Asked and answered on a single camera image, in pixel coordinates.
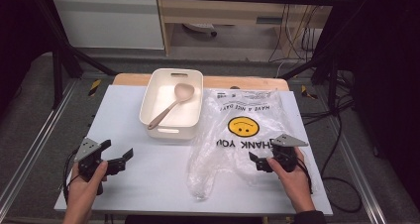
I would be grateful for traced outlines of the light wooden desk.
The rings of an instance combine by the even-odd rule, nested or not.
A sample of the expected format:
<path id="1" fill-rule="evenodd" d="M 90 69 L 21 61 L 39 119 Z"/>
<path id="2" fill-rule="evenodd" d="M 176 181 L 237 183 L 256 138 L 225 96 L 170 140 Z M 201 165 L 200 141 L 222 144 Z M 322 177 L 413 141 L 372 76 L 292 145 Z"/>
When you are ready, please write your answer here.
<path id="1" fill-rule="evenodd" d="M 297 57 L 298 38 L 306 28 L 322 29 L 329 6 L 275 5 L 266 3 L 158 0 L 164 49 L 169 52 L 176 24 L 273 26 L 283 54 Z"/>

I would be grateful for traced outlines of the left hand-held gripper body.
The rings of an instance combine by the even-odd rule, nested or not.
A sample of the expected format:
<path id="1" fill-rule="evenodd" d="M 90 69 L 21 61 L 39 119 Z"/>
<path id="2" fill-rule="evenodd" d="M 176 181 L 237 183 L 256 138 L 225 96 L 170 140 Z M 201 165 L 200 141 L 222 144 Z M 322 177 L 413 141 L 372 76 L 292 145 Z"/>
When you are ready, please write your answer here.
<path id="1" fill-rule="evenodd" d="M 78 174 L 84 181 L 90 181 L 100 165 L 104 164 L 100 144 L 85 138 L 74 158 L 78 165 Z"/>

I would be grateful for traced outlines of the white cabinet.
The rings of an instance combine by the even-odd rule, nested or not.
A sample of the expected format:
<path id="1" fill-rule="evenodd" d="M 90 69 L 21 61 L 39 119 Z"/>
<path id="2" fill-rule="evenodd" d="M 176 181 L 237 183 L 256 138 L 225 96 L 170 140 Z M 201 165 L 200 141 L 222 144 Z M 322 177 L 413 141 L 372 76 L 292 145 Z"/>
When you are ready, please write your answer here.
<path id="1" fill-rule="evenodd" d="M 164 48 L 156 0 L 53 0 L 78 48 Z"/>

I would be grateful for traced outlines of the black metal stand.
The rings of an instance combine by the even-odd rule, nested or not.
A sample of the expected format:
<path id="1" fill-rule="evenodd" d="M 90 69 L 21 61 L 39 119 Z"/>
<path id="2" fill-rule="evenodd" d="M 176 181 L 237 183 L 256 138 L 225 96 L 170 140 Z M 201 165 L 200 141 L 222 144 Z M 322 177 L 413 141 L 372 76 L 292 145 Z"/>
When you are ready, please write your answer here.
<path id="1" fill-rule="evenodd" d="M 320 41 L 315 49 L 315 55 L 292 71 L 279 76 L 279 78 L 287 80 L 310 67 L 315 67 L 311 81 L 313 84 L 320 84 L 324 80 L 328 81 L 327 108 L 333 114 L 338 113 L 336 108 L 338 55 L 339 46 L 342 44 L 341 30 L 345 28 L 345 24 L 344 9 L 334 6 L 321 33 Z"/>
<path id="2" fill-rule="evenodd" d="M 62 70 L 65 69 L 71 78 L 80 78 L 83 74 L 79 64 L 80 59 L 107 75 L 118 74 L 117 71 L 94 60 L 69 42 L 59 15 L 53 11 L 53 0 L 32 0 L 32 2 L 32 9 L 40 19 L 41 27 L 47 31 L 47 39 L 52 47 L 53 109 L 63 100 Z"/>

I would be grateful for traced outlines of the office chair base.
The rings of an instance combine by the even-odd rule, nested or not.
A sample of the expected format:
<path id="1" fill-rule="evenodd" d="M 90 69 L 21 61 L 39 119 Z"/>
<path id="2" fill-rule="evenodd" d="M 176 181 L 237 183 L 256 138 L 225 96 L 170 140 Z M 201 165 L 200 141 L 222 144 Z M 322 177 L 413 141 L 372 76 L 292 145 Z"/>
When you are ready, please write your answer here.
<path id="1" fill-rule="evenodd" d="M 184 27 L 195 32 L 209 34 L 211 37 L 217 36 L 212 24 L 184 24 Z"/>

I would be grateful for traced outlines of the yellow black tape strip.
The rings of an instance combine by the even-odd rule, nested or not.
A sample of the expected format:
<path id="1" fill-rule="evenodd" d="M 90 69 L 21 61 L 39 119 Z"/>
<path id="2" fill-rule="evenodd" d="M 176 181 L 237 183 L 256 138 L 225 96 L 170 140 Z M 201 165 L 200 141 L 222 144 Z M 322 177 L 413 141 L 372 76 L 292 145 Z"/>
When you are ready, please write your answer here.
<path id="1" fill-rule="evenodd" d="M 101 83 L 101 79 L 96 79 L 96 80 L 92 83 L 92 85 L 91 85 L 91 87 L 90 87 L 90 89 L 89 89 L 89 92 L 88 92 L 88 96 L 94 96 L 94 95 L 95 95 L 96 90 L 97 90 L 97 88 L 99 87 L 100 83 Z"/>
<path id="2" fill-rule="evenodd" d="M 318 98 L 318 95 L 314 94 L 314 93 L 310 93 L 305 85 L 301 86 L 301 95 L 304 96 L 304 97 L 311 98 L 311 99 L 317 99 Z"/>

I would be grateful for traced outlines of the person's left hand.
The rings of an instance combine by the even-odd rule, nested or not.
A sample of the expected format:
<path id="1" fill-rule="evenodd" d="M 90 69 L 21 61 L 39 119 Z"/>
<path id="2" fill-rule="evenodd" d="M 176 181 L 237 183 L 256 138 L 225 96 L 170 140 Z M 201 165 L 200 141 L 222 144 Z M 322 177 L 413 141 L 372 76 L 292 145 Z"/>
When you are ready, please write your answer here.
<path id="1" fill-rule="evenodd" d="M 78 163 L 75 163 L 71 171 L 71 184 L 69 186 L 69 195 L 67 200 L 67 209 L 72 207 L 89 209 L 97 195 L 97 190 L 102 181 L 106 179 L 108 163 L 103 161 L 95 170 L 93 176 L 85 181 L 79 175 Z"/>

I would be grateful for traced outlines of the person's right hand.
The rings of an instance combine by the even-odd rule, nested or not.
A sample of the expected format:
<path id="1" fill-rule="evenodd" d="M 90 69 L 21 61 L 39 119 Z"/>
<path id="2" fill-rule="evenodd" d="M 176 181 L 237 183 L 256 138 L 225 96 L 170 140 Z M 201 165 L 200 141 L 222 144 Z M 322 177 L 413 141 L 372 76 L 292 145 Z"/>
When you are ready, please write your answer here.
<path id="1" fill-rule="evenodd" d="M 294 171 L 287 172 L 274 158 L 267 158 L 266 160 L 277 174 L 295 212 L 314 211 L 315 205 L 311 197 L 308 178 L 303 169 L 296 167 Z"/>

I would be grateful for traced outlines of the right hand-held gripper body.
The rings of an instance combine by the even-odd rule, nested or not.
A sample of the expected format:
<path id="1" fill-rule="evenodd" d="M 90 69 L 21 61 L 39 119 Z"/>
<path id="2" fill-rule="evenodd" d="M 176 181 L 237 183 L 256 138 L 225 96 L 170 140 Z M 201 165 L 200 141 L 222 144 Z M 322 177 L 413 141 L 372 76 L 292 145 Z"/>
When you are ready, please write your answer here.
<path id="1" fill-rule="evenodd" d="M 270 144 L 274 159 L 287 172 L 294 171 L 298 164 L 298 158 L 294 148 L 306 147 L 308 145 L 307 142 L 288 134 L 282 134 L 275 139 L 271 139 Z"/>

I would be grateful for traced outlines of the clear smiley plastic bag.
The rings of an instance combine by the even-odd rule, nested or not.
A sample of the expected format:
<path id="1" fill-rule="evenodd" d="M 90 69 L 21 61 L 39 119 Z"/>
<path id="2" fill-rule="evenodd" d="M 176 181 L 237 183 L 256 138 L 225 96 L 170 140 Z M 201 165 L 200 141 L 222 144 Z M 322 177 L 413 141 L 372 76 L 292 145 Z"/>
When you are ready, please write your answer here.
<path id="1" fill-rule="evenodd" d="M 271 157 L 271 141 L 294 134 L 284 102 L 285 93 L 278 90 L 207 90 L 198 133 L 191 141 L 186 180 L 190 193 L 208 198 L 220 172 L 255 184 L 261 173 L 250 155 Z"/>

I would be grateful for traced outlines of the cream plastic bin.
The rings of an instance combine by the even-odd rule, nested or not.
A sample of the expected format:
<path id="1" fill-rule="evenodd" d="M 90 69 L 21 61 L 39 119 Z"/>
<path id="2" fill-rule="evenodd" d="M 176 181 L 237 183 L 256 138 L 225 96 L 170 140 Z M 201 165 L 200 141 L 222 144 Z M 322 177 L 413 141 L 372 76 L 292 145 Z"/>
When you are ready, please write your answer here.
<path id="1" fill-rule="evenodd" d="M 177 83 L 191 84 L 194 95 L 177 104 L 152 130 L 150 122 L 174 100 Z M 139 118 L 153 138 L 190 140 L 197 130 L 203 98 L 203 74 L 194 69 L 159 68 L 152 73 L 140 110 Z"/>

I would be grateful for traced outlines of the dark curtain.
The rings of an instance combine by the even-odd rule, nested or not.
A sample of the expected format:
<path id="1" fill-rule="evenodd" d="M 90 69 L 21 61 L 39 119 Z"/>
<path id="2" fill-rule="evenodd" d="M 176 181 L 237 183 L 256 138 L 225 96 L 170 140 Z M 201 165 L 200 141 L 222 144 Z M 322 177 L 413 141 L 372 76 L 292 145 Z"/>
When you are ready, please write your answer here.
<path id="1" fill-rule="evenodd" d="M 370 135 L 420 210 L 420 0 L 355 0 L 346 49 Z"/>
<path id="2" fill-rule="evenodd" d="M 51 50 L 47 31 L 29 3 L 0 0 L 0 114 L 15 96 L 32 61 Z"/>

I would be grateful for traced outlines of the pink spoon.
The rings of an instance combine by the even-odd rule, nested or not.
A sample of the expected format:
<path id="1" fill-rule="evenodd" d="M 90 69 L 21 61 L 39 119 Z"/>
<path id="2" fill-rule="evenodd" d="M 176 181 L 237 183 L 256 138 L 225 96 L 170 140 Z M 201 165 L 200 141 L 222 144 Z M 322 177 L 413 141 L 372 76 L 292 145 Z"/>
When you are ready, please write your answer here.
<path id="1" fill-rule="evenodd" d="M 159 113 L 148 125 L 148 129 L 152 130 L 159 125 L 165 116 L 179 103 L 189 100 L 195 92 L 195 88 L 191 84 L 177 83 L 174 86 L 175 100 Z"/>

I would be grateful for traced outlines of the aluminium rail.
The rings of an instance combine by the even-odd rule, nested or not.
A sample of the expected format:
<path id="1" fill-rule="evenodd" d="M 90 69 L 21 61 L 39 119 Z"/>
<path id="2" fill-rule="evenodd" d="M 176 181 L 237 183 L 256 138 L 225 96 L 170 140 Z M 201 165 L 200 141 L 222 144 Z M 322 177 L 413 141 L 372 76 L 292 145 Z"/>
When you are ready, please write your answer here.
<path id="1" fill-rule="evenodd" d="M 342 125 L 338 118 L 330 118 L 329 122 L 338 137 L 338 144 L 341 149 L 342 156 L 349 169 L 352 180 L 359 194 L 361 195 L 364 208 L 371 224 L 387 224 L 385 215 L 378 204 L 375 195 L 368 183 L 365 173 L 358 162 L 355 153 L 351 149 L 349 140 L 344 132 L 340 131 Z"/>
<path id="2" fill-rule="evenodd" d="M 1 207 L 6 208 L 14 202 L 14 199 L 19 193 L 23 183 L 25 182 L 25 179 L 27 178 L 29 172 L 32 169 L 32 166 L 34 165 L 42 149 L 44 148 L 45 143 L 48 141 L 55 124 L 59 120 L 78 83 L 78 79 L 72 79 L 66 86 L 63 92 L 62 100 L 58 103 L 57 107 L 53 109 L 50 113 L 41 131 L 38 133 L 36 139 L 32 142 L 29 150 L 26 152 L 17 170 L 13 173 L 13 176 L 8 182 L 5 190 L 0 195 Z"/>

